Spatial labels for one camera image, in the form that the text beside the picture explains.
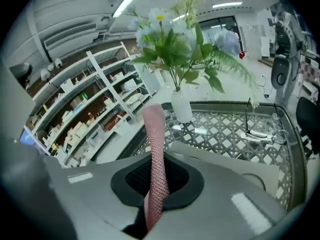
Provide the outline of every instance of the flower vase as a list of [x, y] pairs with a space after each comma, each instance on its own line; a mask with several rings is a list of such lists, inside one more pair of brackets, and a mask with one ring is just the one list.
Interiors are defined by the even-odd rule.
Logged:
[[189, 100], [183, 95], [182, 91], [174, 90], [171, 96], [171, 105], [176, 118], [182, 124], [191, 122], [192, 110]]

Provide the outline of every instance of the pink braided cord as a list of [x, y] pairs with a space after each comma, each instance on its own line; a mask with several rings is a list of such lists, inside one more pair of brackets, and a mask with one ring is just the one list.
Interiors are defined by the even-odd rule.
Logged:
[[159, 104], [143, 109], [146, 134], [151, 146], [150, 190], [144, 202], [146, 228], [150, 231], [162, 215], [163, 200], [169, 196], [164, 162], [165, 115]]

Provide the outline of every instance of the wire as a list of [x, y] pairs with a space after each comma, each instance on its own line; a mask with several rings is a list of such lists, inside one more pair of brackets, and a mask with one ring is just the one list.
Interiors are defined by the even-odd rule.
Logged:
[[262, 88], [263, 88], [263, 96], [264, 96], [266, 99], [268, 99], [268, 98], [269, 98], [269, 96], [271, 95], [271, 93], [272, 93], [272, 91], [273, 91], [274, 87], [272, 86], [270, 93], [269, 93], [269, 94], [266, 94], [265, 86], [266, 86], [266, 82], [267, 82], [267, 80], [266, 80], [266, 77], [265, 77], [264, 75], [262, 75], [261, 77], [262, 77], [262, 78], [264, 78], [264, 84], [263, 84], [263, 85], [261, 85], [261, 84], [257, 84], [257, 86], [259, 86], [259, 87], [262, 87]]

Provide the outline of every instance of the black chair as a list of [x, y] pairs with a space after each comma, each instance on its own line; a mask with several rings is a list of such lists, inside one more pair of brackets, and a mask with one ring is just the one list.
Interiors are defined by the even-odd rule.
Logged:
[[312, 150], [306, 154], [309, 158], [312, 152], [316, 155], [320, 152], [320, 85], [312, 82], [318, 89], [318, 99], [316, 104], [305, 97], [301, 97], [296, 107], [296, 120], [301, 128], [301, 137], [307, 136], [311, 141]]

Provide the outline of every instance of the metal lattice grid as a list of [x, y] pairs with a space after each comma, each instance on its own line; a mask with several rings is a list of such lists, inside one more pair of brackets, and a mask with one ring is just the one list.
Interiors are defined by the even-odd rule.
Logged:
[[[292, 182], [287, 145], [273, 144], [270, 141], [256, 142], [242, 138], [241, 136], [246, 132], [244, 114], [193, 112], [192, 122], [187, 124], [179, 123], [173, 111], [165, 110], [164, 116], [164, 150], [170, 149], [174, 141], [180, 141], [209, 152], [218, 152], [226, 157], [279, 166], [276, 199], [287, 208]], [[249, 129], [258, 123], [268, 125], [274, 131], [281, 129], [279, 121], [271, 115], [249, 113]], [[146, 137], [134, 155], [150, 150], [151, 147]]]

